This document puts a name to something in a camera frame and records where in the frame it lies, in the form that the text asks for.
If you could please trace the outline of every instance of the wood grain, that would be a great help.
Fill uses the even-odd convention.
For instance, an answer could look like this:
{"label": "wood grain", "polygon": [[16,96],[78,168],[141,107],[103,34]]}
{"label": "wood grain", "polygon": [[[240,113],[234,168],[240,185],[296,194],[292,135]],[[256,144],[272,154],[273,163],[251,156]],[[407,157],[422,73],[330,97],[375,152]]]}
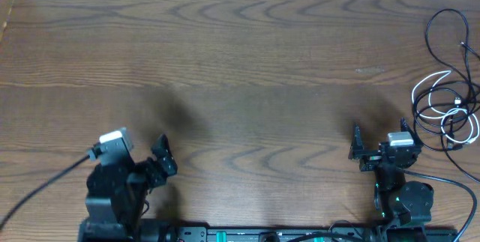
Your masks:
{"label": "wood grain", "polygon": [[[375,217],[371,173],[347,159],[353,122],[369,143],[410,117],[410,90],[443,69],[426,22],[470,21],[480,0],[16,0],[0,45],[0,214],[126,126],[135,160],[162,132],[179,173],[148,217],[211,226],[329,226]],[[463,27],[445,15],[434,49],[461,67]],[[472,75],[479,78],[478,62]],[[454,158],[476,175],[474,145]],[[2,241],[75,241],[87,216],[86,163],[32,199]],[[412,168],[458,180],[443,154]],[[432,226],[460,228],[471,200],[435,188]],[[477,241],[476,218],[462,241]]]}

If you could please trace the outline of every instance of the wooden table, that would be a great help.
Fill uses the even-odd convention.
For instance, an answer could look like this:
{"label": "wooden table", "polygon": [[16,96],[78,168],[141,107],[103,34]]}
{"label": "wooden table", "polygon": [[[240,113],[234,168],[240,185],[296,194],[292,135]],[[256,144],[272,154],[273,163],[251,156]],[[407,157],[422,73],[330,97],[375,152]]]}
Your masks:
{"label": "wooden table", "polygon": [[[168,134],[179,172],[148,196],[147,217],[211,226],[366,223],[374,174],[347,159],[357,121],[386,140],[410,92],[435,70],[423,33],[462,10],[480,43],[480,0],[16,0],[0,43],[0,214],[126,126],[135,160]],[[445,15],[434,49],[462,67],[464,28]],[[480,78],[473,58],[472,74]],[[478,146],[453,157],[480,175]],[[75,241],[87,217],[85,163],[28,202],[2,241]],[[479,186],[442,153],[412,170]],[[437,182],[431,225],[471,208]],[[463,241],[477,241],[474,219]]]}

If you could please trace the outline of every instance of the black cable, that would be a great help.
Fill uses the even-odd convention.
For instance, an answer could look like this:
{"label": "black cable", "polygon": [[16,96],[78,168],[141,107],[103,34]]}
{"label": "black cable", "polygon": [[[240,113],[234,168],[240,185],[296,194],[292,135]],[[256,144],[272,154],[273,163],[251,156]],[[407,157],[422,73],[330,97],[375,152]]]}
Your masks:
{"label": "black cable", "polygon": [[336,222],[334,222],[332,225],[330,225],[330,228],[328,228],[328,232],[329,233],[333,233],[333,226],[336,226],[338,223],[348,223],[350,225],[350,227],[353,228],[353,231],[355,231],[355,233],[360,237],[360,238],[363,238],[363,235],[360,234],[360,232],[358,231],[357,228],[355,228],[355,226],[348,220],[337,220]]}
{"label": "black cable", "polygon": [[343,240],[346,240],[346,241],[364,242],[363,239],[353,238],[350,235],[332,234],[332,233],[329,233],[329,232],[314,232],[311,235],[302,235],[301,237],[294,238],[294,239],[289,240],[287,242],[302,242],[302,241],[307,241],[307,240],[313,239],[313,238],[338,238],[338,239],[343,239]]}
{"label": "black cable", "polygon": [[[450,12],[450,13],[456,13],[458,16],[461,17],[464,25],[465,25],[465,39],[463,41],[460,42],[460,45],[465,49],[464,51],[464,55],[463,55],[463,62],[465,64],[465,71],[466,71],[466,75],[463,74],[462,72],[460,72],[456,67],[454,67],[452,64],[449,64],[445,61],[443,61],[442,59],[440,59],[435,53],[434,51],[431,49],[431,45],[430,45],[430,41],[429,41],[429,38],[428,38],[428,33],[430,31],[430,28],[432,26],[432,23],[433,21],[436,19],[437,16],[439,16],[441,13],[445,13],[445,12]],[[469,172],[465,171],[464,169],[462,169],[453,159],[452,157],[450,157],[449,155],[449,151],[456,151],[456,150],[460,150],[464,147],[465,144],[458,144],[458,145],[454,145],[452,147],[449,147],[449,146],[445,146],[445,143],[444,143],[444,137],[446,135],[449,134],[449,136],[451,138],[453,138],[453,134],[456,133],[457,131],[461,130],[465,124],[468,122],[468,118],[474,114],[475,112],[479,111],[480,110],[480,101],[477,100],[477,96],[480,94],[480,86],[477,85],[476,83],[474,83],[472,81],[472,77],[471,77],[471,74],[470,74],[470,65],[469,65],[469,61],[468,61],[468,55],[469,53],[472,53],[476,58],[478,58],[480,60],[480,55],[475,51],[473,50],[469,45],[469,35],[470,35],[470,27],[469,27],[469,24],[468,24],[468,21],[467,21],[467,18],[459,11],[459,10],[455,10],[455,9],[443,9],[443,10],[440,10],[438,11],[437,13],[435,13],[431,18],[430,20],[428,21],[428,24],[427,24],[427,28],[425,29],[425,33],[424,33],[424,38],[425,38],[425,44],[427,46],[427,49],[428,49],[428,52],[432,55],[433,58],[435,58],[435,60],[437,62],[439,62],[440,64],[442,65],[445,65],[446,67],[450,68],[452,71],[454,71],[455,73],[457,73],[460,77],[461,77],[461,80],[458,80],[458,81],[450,81],[450,82],[444,82],[444,83],[440,83],[440,84],[436,84],[434,87],[432,88],[427,88],[423,91],[420,91],[416,96],[415,96],[415,99],[414,99],[414,102],[413,102],[413,105],[412,105],[412,114],[413,114],[413,118],[415,120],[415,123],[413,125],[413,132],[419,137],[418,135],[418,131],[417,131],[417,125],[420,126],[420,128],[422,128],[425,132],[429,133],[429,134],[432,134],[432,135],[435,135],[435,136],[439,136],[440,137],[440,143],[442,144],[442,147],[441,148],[435,148],[435,147],[432,147],[432,146],[429,146],[429,145],[426,145],[424,143],[424,146],[428,149],[431,149],[433,151],[440,151],[440,152],[444,152],[445,155],[447,156],[447,158],[462,172],[464,173],[468,178],[471,178],[472,180],[474,180],[475,182],[477,183],[480,183],[480,180],[476,177],[474,177],[473,175],[471,175]],[[468,92],[466,93],[466,97],[462,97],[460,96],[459,93],[457,93],[455,90],[451,89],[451,88],[448,88],[447,86],[448,85],[452,85],[452,84],[464,84],[468,87]],[[456,105],[454,103],[437,103],[437,104],[432,104],[432,105],[429,105],[429,106],[426,106],[425,108],[422,108],[422,109],[419,109],[419,102],[427,97],[429,94],[432,94],[434,92],[437,92],[437,91],[447,91],[447,92],[450,92],[452,93],[454,96],[456,96],[457,98],[460,99],[460,104]],[[452,116],[450,117],[451,121],[450,121],[450,133],[447,133],[445,131],[442,132],[441,130],[439,131],[435,131],[435,130],[431,130],[431,129],[428,129],[425,125],[428,125],[430,127],[436,127],[436,128],[441,128],[441,127],[444,127],[445,128],[445,125],[447,122],[447,119],[444,120],[443,124],[442,123],[439,123],[439,124],[435,124],[435,123],[431,123],[429,122],[426,118],[423,118],[421,117],[420,115],[429,110],[429,109],[432,109],[434,107],[438,107],[438,106],[444,106],[444,107],[450,107],[450,108],[455,108],[455,107],[459,107],[459,108],[463,108],[466,110],[466,114],[462,115],[460,113],[458,113],[459,115],[456,115],[456,117]]]}
{"label": "black cable", "polygon": [[147,213],[150,209],[150,203],[149,201],[145,200],[145,205],[147,206],[147,208],[142,212],[142,216],[143,214]]}
{"label": "black cable", "polygon": [[452,242],[457,242],[460,239],[460,237],[464,234],[465,230],[467,230],[468,225],[472,222],[473,217],[475,216],[475,212],[477,210],[477,198],[475,196],[475,193],[469,187],[467,187],[467,186],[465,186],[462,183],[457,182],[457,181],[453,181],[453,180],[446,179],[446,178],[438,178],[438,177],[435,177],[435,176],[432,176],[432,175],[419,174],[419,173],[416,173],[416,172],[407,171],[407,170],[402,169],[402,168],[397,168],[397,170],[399,172],[403,172],[407,175],[414,175],[414,176],[419,177],[419,178],[427,178],[427,179],[431,179],[431,180],[445,182],[445,183],[448,183],[448,184],[455,185],[457,187],[460,187],[460,188],[466,190],[470,194],[470,196],[472,196],[473,205],[472,205],[472,210],[470,211],[470,215],[466,219],[465,224],[462,226],[462,228],[458,232],[455,239],[452,241]]}
{"label": "black cable", "polygon": [[7,216],[5,216],[3,218],[3,220],[1,220],[0,231],[5,227],[5,224],[7,224],[7,221],[15,214],[15,212],[17,212],[17,210],[19,210],[19,208],[21,208],[22,205],[24,205],[31,197],[35,196],[35,194],[39,193],[40,191],[42,191],[43,189],[48,187],[51,183],[55,182],[56,180],[58,180],[62,176],[66,175],[69,171],[75,169],[75,167],[77,167],[78,165],[80,165],[84,161],[88,160],[89,158],[90,158],[90,156],[88,156],[88,155],[83,157],[82,159],[80,159],[79,161],[74,163],[72,166],[70,166],[70,167],[66,168],[65,170],[61,171],[60,173],[58,173],[53,178],[50,178],[47,182],[41,184],[37,189],[32,190],[29,194],[27,194],[27,196],[23,197],[20,200],[20,202],[18,202],[12,209],[10,209],[10,211],[8,211]]}

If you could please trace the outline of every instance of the cable connector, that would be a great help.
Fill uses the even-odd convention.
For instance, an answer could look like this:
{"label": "cable connector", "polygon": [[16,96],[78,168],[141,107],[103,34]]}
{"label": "cable connector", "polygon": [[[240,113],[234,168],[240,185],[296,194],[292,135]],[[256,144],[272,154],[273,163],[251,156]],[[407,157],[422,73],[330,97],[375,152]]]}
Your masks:
{"label": "cable connector", "polygon": [[470,140],[466,141],[466,143],[467,143],[468,145],[470,145],[471,143],[473,143],[473,142],[476,141],[476,140],[477,140],[477,138],[471,138]]}
{"label": "cable connector", "polygon": [[98,142],[93,147],[87,150],[87,154],[90,157],[91,161],[96,161],[97,158],[102,154],[101,144]]}
{"label": "cable connector", "polygon": [[[450,136],[452,139],[455,138],[455,135],[453,134],[453,128],[450,129],[450,133],[448,133],[448,136]],[[449,150],[455,150],[454,147],[458,146],[450,138],[447,138],[447,149]]]}
{"label": "cable connector", "polygon": [[464,145],[462,144],[457,144],[457,145],[454,145],[453,148],[451,148],[452,151],[457,151],[457,150],[460,150],[464,148]]}

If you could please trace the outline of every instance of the white cable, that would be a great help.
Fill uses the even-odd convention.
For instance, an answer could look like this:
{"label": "white cable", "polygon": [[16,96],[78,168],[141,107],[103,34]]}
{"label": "white cable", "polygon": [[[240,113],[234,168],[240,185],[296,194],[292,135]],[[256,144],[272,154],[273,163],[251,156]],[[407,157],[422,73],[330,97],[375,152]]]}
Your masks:
{"label": "white cable", "polygon": [[[441,112],[435,108],[432,107],[432,103],[431,103],[431,95],[432,95],[432,92],[433,92],[433,89],[435,88],[435,86],[437,85],[438,82],[440,82],[440,80],[444,79],[445,77],[447,77],[452,71],[451,70],[444,70],[444,71],[440,71],[440,72],[437,72],[437,73],[432,73],[431,75],[425,77],[422,81],[420,81],[412,90],[412,103],[415,103],[415,90],[417,89],[417,87],[419,85],[421,85],[423,82],[425,82],[426,80],[430,79],[432,76],[436,76],[436,75],[439,75],[439,74],[443,74],[443,76],[441,76],[437,81],[435,81],[435,83],[432,85],[431,89],[430,89],[430,93],[428,93],[428,106],[433,110],[435,111],[436,113],[439,113],[441,114],[441,116],[437,116],[437,117],[434,117],[434,116],[428,116],[428,115],[422,115],[422,114],[418,114],[420,115],[421,117],[423,118],[426,118],[426,119],[441,119],[442,121],[440,122],[440,125],[443,125],[443,122],[445,121],[445,118],[451,116],[451,115],[456,115],[458,112],[464,112],[465,114],[468,113],[468,110],[467,109],[464,109],[464,108],[459,108],[458,106],[457,107],[454,107],[452,109],[450,109],[449,111],[447,112]],[[473,116],[473,118],[475,119],[475,123],[476,123],[476,128],[474,127],[473,125],[473,122],[472,122],[472,119],[471,119],[471,116]],[[456,143],[459,143],[459,144],[464,144],[464,143],[468,143],[468,144],[471,144],[473,143],[475,140],[477,140],[477,138],[479,137],[480,135],[480,125],[479,125],[479,120],[477,119],[477,117],[475,116],[475,114],[471,114],[468,116],[468,120],[470,122],[470,135],[463,141],[458,141],[456,139],[453,139],[452,137],[450,137],[448,134],[445,134],[445,137],[448,138],[449,140],[451,140],[452,142],[456,142]],[[442,130],[442,133],[446,133],[445,132],[445,129],[443,126],[440,126],[440,129]],[[473,132],[476,131],[477,134],[475,137],[472,138],[472,135],[473,135]]]}
{"label": "white cable", "polygon": [[[463,109],[463,108],[452,108],[452,109],[450,109],[450,110],[446,113],[446,115],[447,115],[447,116],[448,116],[448,115],[455,115],[455,114],[457,114],[459,111],[462,111],[462,112],[464,112],[465,114],[468,113],[468,111],[467,111],[466,109]],[[475,122],[476,122],[476,124],[477,124],[477,135],[476,135],[475,137],[472,138],[472,134],[473,134],[474,128],[473,128],[473,122],[472,122],[472,119],[471,119],[470,116],[468,117],[468,121],[470,122],[470,128],[471,128],[472,130],[470,131],[470,135],[469,135],[465,140],[463,140],[463,141],[455,140],[455,139],[453,139],[452,137],[450,137],[448,134],[445,134],[445,137],[448,138],[450,141],[456,142],[456,143],[459,143],[459,144],[463,144],[463,143],[466,143],[466,142],[468,142],[469,144],[471,144],[471,143],[473,143],[475,140],[477,140],[477,138],[479,137],[479,134],[480,134],[480,132],[479,132],[479,130],[478,130],[478,128],[480,128],[480,126],[479,126],[479,120],[477,119],[477,117],[476,117],[474,114],[471,114],[471,115],[473,116],[473,118],[475,119]],[[444,122],[444,120],[445,120],[446,117],[442,118],[442,122],[440,122],[441,125],[443,125],[443,122]],[[442,129],[442,133],[445,133],[445,129],[443,128],[443,126],[440,126],[440,129]]]}
{"label": "white cable", "polygon": [[[439,78],[437,81],[435,81],[435,83],[432,85],[432,88],[434,88],[435,85],[437,85],[437,83],[438,83],[441,79],[447,77],[451,72],[452,72],[451,70],[444,70],[444,71],[441,71],[441,72],[438,72],[438,73],[432,73],[431,75],[425,77],[422,81],[420,81],[420,82],[413,88],[413,90],[412,90],[412,103],[415,102],[415,98],[414,98],[414,96],[415,96],[415,90],[417,89],[417,87],[418,87],[419,85],[421,85],[423,82],[425,82],[427,79],[431,78],[432,76],[436,76],[436,75],[438,75],[438,74],[444,73],[445,75],[443,75],[442,77],[440,77],[440,78]],[[432,106],[432,104],[431,104],[431,95],[432,95],[431,92],[432,92],[432,88],[430,89],[430,93],[428,94],[428,105],[429,105],[429,106]],[[439,114],[443,114],[443,115],[442,115],[442,116],[439,116],[439,117],[430,117],[430,116],[428,116],[428,115],[422,115],[422,114],[420,114],[420,116],[423,117],[423,118],[429,118],[429,119],[442,119],[442,118],[445,117],[445,113],[444,113],[444,112],[438,111],[438,110],[436,110],[436,109],[433,108],[433,107],[432,107],[432,110],[435,111],[435,112],[437,112],[437,113],[439,113]]]}

